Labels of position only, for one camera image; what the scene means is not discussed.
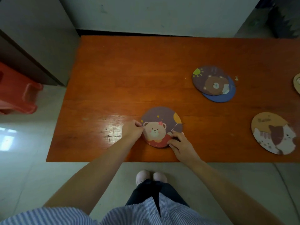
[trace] person's left arm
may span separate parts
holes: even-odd
[[[74,174],[44,207],[74,207],[89,215],[143,130],[135,120],[124,123],[122,138]]]

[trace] striped shirt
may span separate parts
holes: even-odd
[[[100,225],[110,224],[200,224],[217,225],[201,217],[189,207],[176,203],[162,193],[159,194],[160,215],[152,197],[143,203],[114,208],[107,213]],[[12,216],[0,225],[15,224],[85,224],[97,225],[87,214],[77,208],[37,208]]]

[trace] pink slipper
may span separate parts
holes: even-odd
[[[153,174],[153,180],[154,181],[161,181],[161,182],[164,182],[164,183],[168,183],[167,177],[162,172],[156,172],[156,173],[154,173]]]
[[[148,170],[142,170],[137,173],[137,178],[135,179],[135,182],[137,185],[145,181],[146,179],[150,179],[150,172]]]

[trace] balloon string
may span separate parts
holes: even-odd
[[[176,125],[177,125],[178,123],[176,123]],[[176,125],[172,128],[172,130],[176,127]],[[172,132],[172,130],[170,131],[170,132]]]

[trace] round placemat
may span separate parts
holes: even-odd
[[[266,150],[278,155],[287,155],[294,151],[293,139],[296,133],[282,117],[262,112],[251,122],[251,129],[256,141]]]
[[[142,117],[143,139],[156,148],[166,147],[171,131],[182,132],[182,123],[175,111],[164,106],[148,110]]]
[[[300,94],[300,73],[298,73],[293,80],[294,88]]]
[[[228,76],[216,66],[202,66],[192,74],[194,86],[207,95],[222,95],[229,92]]]
[[[229,92],[227,94],[224,95],[207,95],[205,93],[202,93],[206,98],[208,98],[209,100],[213,101],[213,102],[217,102],[217,103],[224,103],[224,102],[228,102],[229,100],[231,100],[234,95],[235,95],[235,85],[234,85],[234,81],[228,76],[228,81],[229,81]]]

